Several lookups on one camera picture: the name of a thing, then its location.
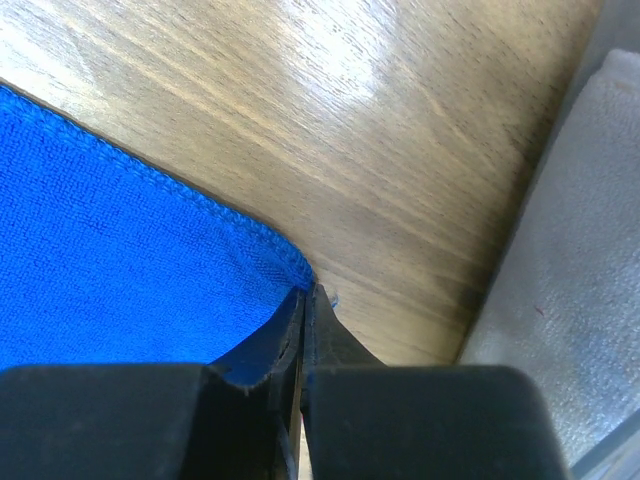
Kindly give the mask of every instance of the wood grain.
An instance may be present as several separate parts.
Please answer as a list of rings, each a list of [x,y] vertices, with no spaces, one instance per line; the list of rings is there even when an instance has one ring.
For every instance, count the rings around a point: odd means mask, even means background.
[[[276,227],[386,362],[451,362],[601,0],[18,0],[2,78]]]

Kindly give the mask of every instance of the blue towel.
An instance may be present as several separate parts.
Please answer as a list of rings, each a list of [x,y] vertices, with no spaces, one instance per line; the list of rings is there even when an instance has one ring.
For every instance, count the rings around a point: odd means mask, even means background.
[[[0,369],[210,362],[310,287],[269,227],[4,86],[0,159]]]

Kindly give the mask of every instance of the gray towel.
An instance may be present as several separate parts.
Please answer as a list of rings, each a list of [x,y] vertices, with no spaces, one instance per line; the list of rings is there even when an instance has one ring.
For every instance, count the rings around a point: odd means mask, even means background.
[[[640,408],[640,55],[576,100],[462,361],[532,376],[570,465]]]

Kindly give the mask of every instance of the seam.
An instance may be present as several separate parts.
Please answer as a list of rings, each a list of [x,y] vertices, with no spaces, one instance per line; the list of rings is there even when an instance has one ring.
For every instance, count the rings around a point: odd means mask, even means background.
[[[16,121],[18,123],[23,123],[25,120],[31,121],[69,146],[93,150],[101,161],[110,162],[158,190],[177,196],[199,210],[206,211],[208,214],[232,224],[235,228],[253,235],[272,247],[280,260],[292,269],[291,273],[296,277],[295,281],[298,286],[305,290],[309,289],[313,278],[309,262],[295,245],[271,227],[236,212],[169,175],[145,165],[136,157],[103,138],[82,129],[69,119],[51,110],[35,104],[6,85],[0,85],[0,111],[7,114],[17,113]]]

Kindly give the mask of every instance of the wooden surface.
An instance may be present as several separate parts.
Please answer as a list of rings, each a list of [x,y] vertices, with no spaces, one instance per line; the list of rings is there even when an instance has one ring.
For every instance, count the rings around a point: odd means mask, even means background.
[[[3,1],[0,75],[282,231],[382,360],[443,363],[600,1]]]

